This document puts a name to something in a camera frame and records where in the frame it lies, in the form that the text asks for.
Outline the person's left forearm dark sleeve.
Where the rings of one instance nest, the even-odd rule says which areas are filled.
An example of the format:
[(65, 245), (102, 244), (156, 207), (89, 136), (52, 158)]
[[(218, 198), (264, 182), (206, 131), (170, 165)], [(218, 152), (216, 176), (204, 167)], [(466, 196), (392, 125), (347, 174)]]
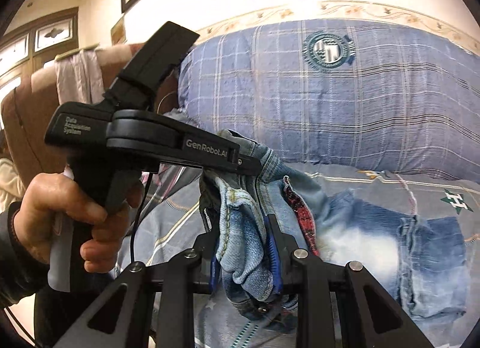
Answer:
[(32, 257), (16, 236), (13, 219), (20, 207), (21, 202), (14, 201), (1, 213), (1, 309), (17, 304), (47, 284), (48, 266)]

